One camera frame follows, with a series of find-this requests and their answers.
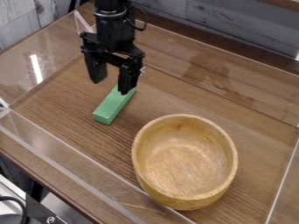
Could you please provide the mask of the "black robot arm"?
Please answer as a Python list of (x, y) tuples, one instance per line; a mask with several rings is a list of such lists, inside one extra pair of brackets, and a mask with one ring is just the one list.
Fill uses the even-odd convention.
[(108, 76), (106, 64), (118, 68), (117, 91), (121, 95), (136, 87), (145, 53), (134, 45), (134, 8), (130, 0), (94, 0), (96, 32), (78, 36), (88, 76), (94, 84)]

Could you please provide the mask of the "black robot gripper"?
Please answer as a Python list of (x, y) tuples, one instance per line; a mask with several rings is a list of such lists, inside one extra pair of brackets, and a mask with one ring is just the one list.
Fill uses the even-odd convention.
[(126, 95), (136, 87), (142, 68), (145, 54), (134, 45), (134, 36), (145, 26), (136, 26), (132, 11), (97, 11), (93, 15), (96, 31), (78, 35), (88, 76), (98, 84), (108, 77), (106, 64), (118, 67), (117, 91)]

